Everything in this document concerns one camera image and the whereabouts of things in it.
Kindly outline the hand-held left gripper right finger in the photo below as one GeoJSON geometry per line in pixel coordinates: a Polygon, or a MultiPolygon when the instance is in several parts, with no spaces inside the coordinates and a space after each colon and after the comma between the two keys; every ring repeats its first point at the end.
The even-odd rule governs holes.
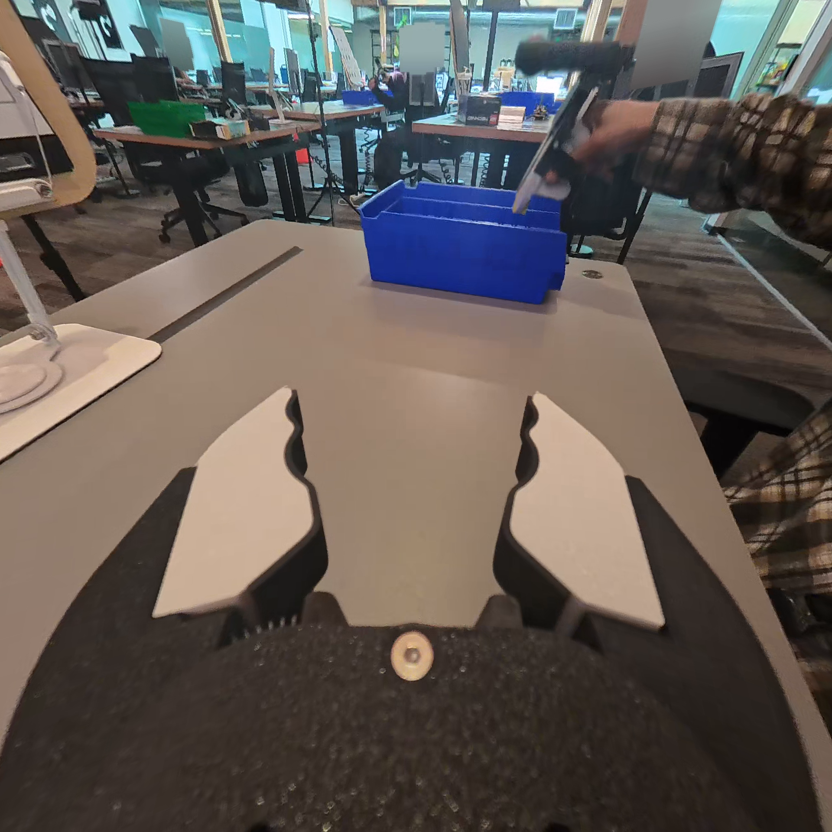
{"type": "Polygon", "coordinates": [[[660,632],[665,614],[620,463],[542,392],[527,397],[519,435],[494,577],[522,623],[575,634],[597,617],[660,632]]]}

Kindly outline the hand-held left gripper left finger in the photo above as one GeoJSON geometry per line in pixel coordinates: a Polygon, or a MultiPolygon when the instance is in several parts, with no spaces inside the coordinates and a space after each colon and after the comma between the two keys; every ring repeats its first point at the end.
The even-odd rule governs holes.
{"type": "Polygon", "coordinates": [[[236,610],[292,618],[327,570],[296,390],[282,387],[211,444],[193,471],[154,618],[236,610]]]}

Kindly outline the blue plastic bin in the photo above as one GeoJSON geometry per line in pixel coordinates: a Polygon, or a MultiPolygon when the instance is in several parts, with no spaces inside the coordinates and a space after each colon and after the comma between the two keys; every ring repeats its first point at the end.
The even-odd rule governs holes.
{"type": "Polygon", "coordinates": [[[567,265],[561,203],[536,195],[397,182],[359,207],[371,279],[397,286],[541,305],[567,265]]]}

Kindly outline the person's right forearm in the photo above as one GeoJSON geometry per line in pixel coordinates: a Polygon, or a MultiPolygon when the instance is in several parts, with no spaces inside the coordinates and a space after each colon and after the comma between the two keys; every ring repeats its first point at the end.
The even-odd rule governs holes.
{"type": "Polygon", "coordinates": [[[664,99],[633,178],[702,213],[761,211],[830,250],[831,106],[791,95],[664,99]]]}

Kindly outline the person's right hand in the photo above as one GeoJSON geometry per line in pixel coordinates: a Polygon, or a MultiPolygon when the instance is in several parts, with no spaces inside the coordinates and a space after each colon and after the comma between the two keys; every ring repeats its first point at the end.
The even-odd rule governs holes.
{"type": "Polygon", "coordinates": [[[589,136],[572,151],[573,161],[593,174],[611,172],[624,156],[640,152],[648,143],[659,104],[636,100],[593,102],[585,117],[589,136]]]}

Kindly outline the wooden desk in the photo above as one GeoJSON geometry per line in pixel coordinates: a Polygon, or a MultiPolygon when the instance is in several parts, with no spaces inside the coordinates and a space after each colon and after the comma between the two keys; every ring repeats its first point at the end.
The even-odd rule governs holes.
{"type": "Polygon", "coordinates": [[[261,161],[270,159],[276,168],[285,218],[291,222],[307,223],[306,203],[299,182],[296,151],[301,147],[307,147],[309,137],[320,128],[321,123],[318,120],[287,120],[279,122],[275,130],[256,130],[230,140],[192,136],[152,136],[134,126],[114,127],[111,130],[98,129],[92,133],[96,139],[116,142],[125,150],[140,148],[159,158],[163,184],[171,188],[177,202],[176,211],[187,226],[193,245],[199,247],[209,240],[205,231],[207,225],[213,230],[215,239],[222,236],[215,224],[220,216],[238,219],[243,226],[250,221],[246,214],[202,200],[204,189],[199,185],[196,176],[189,173],[187,166],[194,161],[190,157],[191,153],[195,152],[203,158],[207,153],[221,152],[224,165],[234,171],[246,166],[258,166],[261,161]]]}
{"type": "Polygon", "coordinates": [[[518,123],[464,124],[453,114],[417,120],[412,131],[420,137],[437,137],[442,158],[453,161],[453,182],[488,189],[515,191],[528,164],[543,142],[554,117],[518,123]]]}

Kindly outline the black cardboard box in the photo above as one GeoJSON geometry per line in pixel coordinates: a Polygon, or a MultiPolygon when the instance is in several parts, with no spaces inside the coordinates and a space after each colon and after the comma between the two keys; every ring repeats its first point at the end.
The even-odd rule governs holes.
{"type": "Polygon", "coordinates": [[[498,95],[465,93],[458,98],[456,121],[465,126],[498,125],[503,99],[498,95]]]}

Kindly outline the grey monitor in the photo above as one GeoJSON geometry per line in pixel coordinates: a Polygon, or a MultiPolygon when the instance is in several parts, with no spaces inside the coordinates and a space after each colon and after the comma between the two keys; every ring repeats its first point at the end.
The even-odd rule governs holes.
{"type": "Polygon", "coordinates": [[[744,52],[705,58],[687,90],[690,98],[729,98],[744,52]]]}

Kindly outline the white tablet stand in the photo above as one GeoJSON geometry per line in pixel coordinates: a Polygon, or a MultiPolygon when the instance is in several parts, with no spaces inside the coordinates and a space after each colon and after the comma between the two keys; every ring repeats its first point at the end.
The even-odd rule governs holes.
{"type": "Polygon", "coordinates": [[[161,357],[154,341],[53,325],[1,223],[2,266],[28,318],[1,346],[1,460],[32,444],[161,357]]]}

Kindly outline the person's plaid shirt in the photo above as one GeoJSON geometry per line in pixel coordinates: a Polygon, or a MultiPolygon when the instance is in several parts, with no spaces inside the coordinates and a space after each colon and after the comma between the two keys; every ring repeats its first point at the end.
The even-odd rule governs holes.
{"type": "Polygon", "coordinates": [[[723,493],[809,689],[830,723],[831,403],[723,493]]]}

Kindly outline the green plastic crate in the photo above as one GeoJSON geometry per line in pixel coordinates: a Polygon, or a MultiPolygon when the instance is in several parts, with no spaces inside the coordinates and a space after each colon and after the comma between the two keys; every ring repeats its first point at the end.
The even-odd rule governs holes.
{"type": "Polygon", "coordinates": [[[127,107],[132,124],[146,136],[192,138],[192,124],[203,122],[206,116],[205,106],[192,102],[129,101],[127,107]]]}

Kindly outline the black office chair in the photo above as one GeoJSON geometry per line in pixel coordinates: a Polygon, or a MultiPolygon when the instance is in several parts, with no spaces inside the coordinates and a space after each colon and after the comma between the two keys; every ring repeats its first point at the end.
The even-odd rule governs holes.
{"type": "MultiPolygon", "coordinates": [[[[172,67],[167,59],[133,56],[132,77],[137,93],[128,94],[128,101],[159,102],[162,100],[181,101],[179,90],[174,80],[172,67]]],[[[134,177],[150,189],[162,186],[173,190],[167,161],[172,162],[172,170],[180,177],[183,184],[191,187],[201,210],[201,221],[221,236],[216,220],[219,216],[228,216],[240,221],[241,225],[249,223],[245,213],[233,211],[214,205],[206,192],[209,185],[218,183],[231,171],[229,163],[220,150],[184,150],[166,148],[140,143],[126,143],[126,154],[134,158],[130,169],[134,177]]]]}

